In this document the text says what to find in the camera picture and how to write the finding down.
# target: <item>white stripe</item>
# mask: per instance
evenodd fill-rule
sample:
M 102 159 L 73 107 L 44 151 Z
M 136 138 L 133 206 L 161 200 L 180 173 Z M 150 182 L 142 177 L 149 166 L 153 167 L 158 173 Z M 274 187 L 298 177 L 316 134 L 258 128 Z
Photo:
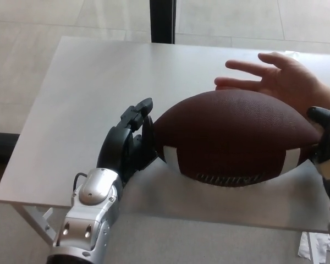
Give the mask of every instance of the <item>white stripe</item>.
M 181 173 L 180 166 L 177 159 L 177 148 L 164 146 L 164 158 L 165 162 L 174 170 Z
M 280 175 L 297 167 L 300 154 L 300 148 L 295 148 L 294 150 L 286 150 L 285 161 Z

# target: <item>silver robotic arm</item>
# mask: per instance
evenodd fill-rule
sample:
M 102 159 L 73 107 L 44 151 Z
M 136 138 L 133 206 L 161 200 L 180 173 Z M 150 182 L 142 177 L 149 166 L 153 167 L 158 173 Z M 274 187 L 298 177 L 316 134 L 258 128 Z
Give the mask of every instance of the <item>silver robotic arm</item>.
M 119 214 L 122 182 L 110 169 L 92 169 L 72 194 L 72 208 L 47 263 L 103 263 L 110 228 Z
M 110 228 L 119 215 L 123 187 L 156 157 L 151 98 L 130 106 L 111 128 L 101 147 L 97 166 L 88 175 L 77 174 L 72 207 L 56 235 L 47 264 L 102 264 Z M 142 135 L 133 132 L 142 126 Z M 76 188 L 79 175 L 85 182 Z

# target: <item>pebbled leather surface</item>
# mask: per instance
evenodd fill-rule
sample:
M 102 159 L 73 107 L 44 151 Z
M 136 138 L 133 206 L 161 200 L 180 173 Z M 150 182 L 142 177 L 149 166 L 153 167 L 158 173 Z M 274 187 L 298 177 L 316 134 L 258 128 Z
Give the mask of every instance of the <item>pebbled leather surface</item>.
M 301 148 L 302 163 L 320 138 L 289 105 L 243 90 L 210 91 L 183 100 L 156 120 L 154 129 L 159 156 L 163 158 L 164 145 L 176 147 L 181 172 L 200 181 L 209 181 L 200 174 L 262 175 L 260 181 L 276 177 L 286 150 Z

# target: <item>cable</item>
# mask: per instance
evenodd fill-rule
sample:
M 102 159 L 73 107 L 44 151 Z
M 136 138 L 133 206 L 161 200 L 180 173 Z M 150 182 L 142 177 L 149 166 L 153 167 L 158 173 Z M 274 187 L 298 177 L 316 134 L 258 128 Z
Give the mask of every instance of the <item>cable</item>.
M 77 180 L 80 176 L 86 177 L 87 178 L 87 174 L 83 173 L 83 172 L 79 172 L 77 173 L 77 175 L 75 176 L 75 179 L 73 181 L 73 191 L 76 190 L 76 186 L 77 186 Z

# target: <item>black pole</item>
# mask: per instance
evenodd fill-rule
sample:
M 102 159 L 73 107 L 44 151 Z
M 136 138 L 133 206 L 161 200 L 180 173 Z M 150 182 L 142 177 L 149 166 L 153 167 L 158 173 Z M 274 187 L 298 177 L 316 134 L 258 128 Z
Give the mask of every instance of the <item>black pole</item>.
M 175 44 L 176 0 L 150 0 L 153 43 Z

